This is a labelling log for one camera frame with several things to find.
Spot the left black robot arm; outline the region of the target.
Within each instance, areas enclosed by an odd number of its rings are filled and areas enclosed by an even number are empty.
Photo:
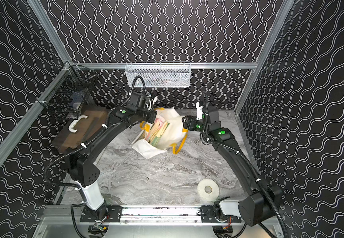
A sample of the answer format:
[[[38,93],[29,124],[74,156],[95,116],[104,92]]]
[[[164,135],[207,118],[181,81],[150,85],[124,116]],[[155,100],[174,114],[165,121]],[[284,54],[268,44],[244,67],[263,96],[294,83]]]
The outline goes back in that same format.
[[[106,202],[99,190],[100,170],[94,165],[98,155],[123,131],[138,123],[153,123],[156,119],[156,95],[131,93],[124,105],[112,109],[100,129],[76,149],[69,151],[46,166],[43,176],[53,186],[74,187],[83,199],[82,206],[87,209],[95,221],[107,218]],[[73,182],[52,181],[48,172],[57,162],[64,161],[67,173]]]

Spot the white storage box brown lid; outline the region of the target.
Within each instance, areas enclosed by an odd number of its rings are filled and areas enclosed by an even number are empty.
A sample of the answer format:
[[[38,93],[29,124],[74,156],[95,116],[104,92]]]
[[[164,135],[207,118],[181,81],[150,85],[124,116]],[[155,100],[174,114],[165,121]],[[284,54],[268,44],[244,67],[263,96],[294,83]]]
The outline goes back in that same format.
[[[109,111],[109,109],[104,107],[91,105],[83,106],[81,116],[87,117],[81,118],[75,123],[72,130],[76,132],[71,132],[69,130],[70,125],[74,121],[70,120],[53,139],[52,145],[59,153],[65,153],[69,148],[76,149],[82,142],[88,140],[101,128],[101,125],[106,122]]]

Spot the white tote bag yellow handles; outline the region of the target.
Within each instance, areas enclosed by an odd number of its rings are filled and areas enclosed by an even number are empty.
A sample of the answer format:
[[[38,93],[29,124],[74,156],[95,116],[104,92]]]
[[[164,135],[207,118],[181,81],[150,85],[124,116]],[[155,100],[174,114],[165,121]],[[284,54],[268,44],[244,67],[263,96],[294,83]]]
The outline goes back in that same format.
[[[178,154],[183,148],[188,130],[183,128],[182,119],[174,108],[157,108],[154,123],[141,122],[141,132],[131,143],[131,147],[144,158],[150,159],[165,153],[168,148]]]

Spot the white tape roll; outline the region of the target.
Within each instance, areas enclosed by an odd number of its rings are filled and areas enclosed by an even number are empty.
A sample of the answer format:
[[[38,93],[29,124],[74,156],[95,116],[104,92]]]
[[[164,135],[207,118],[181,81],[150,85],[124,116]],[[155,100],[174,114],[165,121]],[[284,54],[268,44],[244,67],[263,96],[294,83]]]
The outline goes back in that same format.
[[[203,179],[197,185],[197,192],[204,201],[214,202],[220,195],[220,188],[212,179]]]

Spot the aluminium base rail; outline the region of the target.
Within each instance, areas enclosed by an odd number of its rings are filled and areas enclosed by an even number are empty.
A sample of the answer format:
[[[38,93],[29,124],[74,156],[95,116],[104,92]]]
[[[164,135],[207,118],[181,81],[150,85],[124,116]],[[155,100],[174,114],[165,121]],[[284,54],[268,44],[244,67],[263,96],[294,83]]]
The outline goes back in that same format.
[[[248,227],[239,215],[224,219],[215,216],[212,205],[109,205],[107,215],[95,220],[85,208],[71,210],[68,205],[49,206],[37,227],[35,238],[230,237],[282,238],[276,218]]]

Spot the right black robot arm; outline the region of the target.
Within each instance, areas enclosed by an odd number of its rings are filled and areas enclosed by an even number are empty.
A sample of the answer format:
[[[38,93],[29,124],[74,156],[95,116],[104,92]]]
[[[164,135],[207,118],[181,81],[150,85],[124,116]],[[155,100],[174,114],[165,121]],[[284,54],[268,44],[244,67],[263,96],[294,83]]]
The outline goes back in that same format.
[[[201,142],[211,145],[225,159],[247,196],[238,202],[236,209],[224,208],[223,203],[230,198],[221,199],[216,203],[219,217],[240,217],[250,227],[259,225],[270,237],[273,237],[273,234],[263,222],[276,217],[283,237],[289,237],[280,212],[282,189],[268,183],[248,160],[230,129],[222,127],[218,110],[214,107],[205,107],[198,115],[184,116],[181,121],[184,129],[199,132]]]

